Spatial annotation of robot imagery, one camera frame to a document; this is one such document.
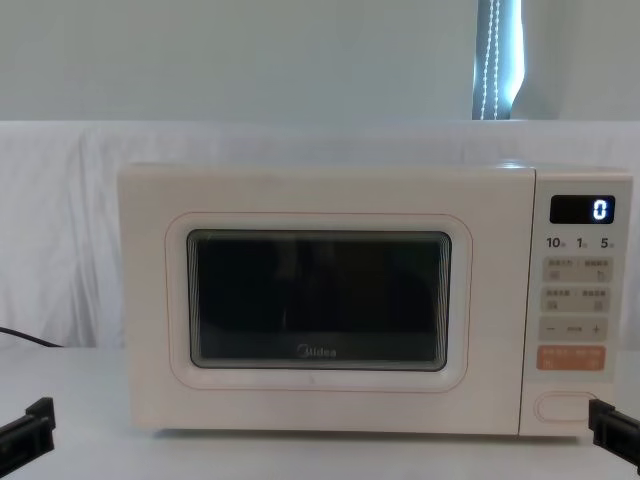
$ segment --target microwave oven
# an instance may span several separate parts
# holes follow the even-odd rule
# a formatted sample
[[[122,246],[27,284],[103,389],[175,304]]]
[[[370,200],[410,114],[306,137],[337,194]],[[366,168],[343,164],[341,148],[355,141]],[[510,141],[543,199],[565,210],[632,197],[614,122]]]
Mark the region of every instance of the microwave oven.
[[[612,401],[624,171],[137,165],[118,189],[138,426],[577,436]]]

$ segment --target white table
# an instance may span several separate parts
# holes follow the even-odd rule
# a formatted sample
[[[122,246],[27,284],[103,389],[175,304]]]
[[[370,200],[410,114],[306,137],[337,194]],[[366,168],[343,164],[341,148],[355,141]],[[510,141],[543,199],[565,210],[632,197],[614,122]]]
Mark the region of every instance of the white table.
[[[19,479],[580,479],[638,478],[589,438],[162,431],[130,426],[122,351],[0,350],[0,422],[52,396],[56,448]],[[619,410],[640,417],[640,352],[620,356]]]

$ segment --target window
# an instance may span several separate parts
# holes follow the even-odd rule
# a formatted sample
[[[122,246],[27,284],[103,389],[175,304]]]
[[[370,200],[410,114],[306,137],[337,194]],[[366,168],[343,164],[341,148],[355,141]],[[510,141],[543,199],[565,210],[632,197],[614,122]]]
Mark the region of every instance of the window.
[[[450,256],[442,232],[194,230],[191,359],[203,368],[440,370]]]
[[[505,120],[524,79],[522,0],[478,0],[474,120]]]

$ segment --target wall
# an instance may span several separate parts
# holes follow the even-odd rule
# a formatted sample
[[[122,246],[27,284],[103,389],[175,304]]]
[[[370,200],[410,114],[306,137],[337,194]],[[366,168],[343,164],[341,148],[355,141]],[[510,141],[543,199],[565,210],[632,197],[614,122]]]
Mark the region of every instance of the wall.
[[[523,0],[522,13],[513,118],[640,119],[638,0]]]
[[[2,0],[0,120],[471,115],[476,0]]]

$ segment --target button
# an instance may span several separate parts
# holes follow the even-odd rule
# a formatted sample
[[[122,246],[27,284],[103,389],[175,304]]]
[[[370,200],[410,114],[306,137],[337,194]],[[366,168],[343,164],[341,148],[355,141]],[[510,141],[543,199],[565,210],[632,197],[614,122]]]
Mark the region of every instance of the button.
[[[538,338],[543,341],[603,342],[607,339],[605,317],[542,317]]]
[[[610,282],[613,274],[612,257],[583,257],[578,262],[580,280],[577,282]]]
[[[589,392],[549,392],[534,403],[536,417],[543,422],[586,422],[589,419]]]
[[[547,257],[545,282],[607,283],[613,276],[612,257]]]
[[[580,257],[547,257],[542,277],[545,282],[575,282],[580,277]]]
[[[604,287],[546,287],[541,293],[543,312],[609,311],[610,292]]]
[[[604,370],[606,349],[593,345],[541,345],[538,370]]]

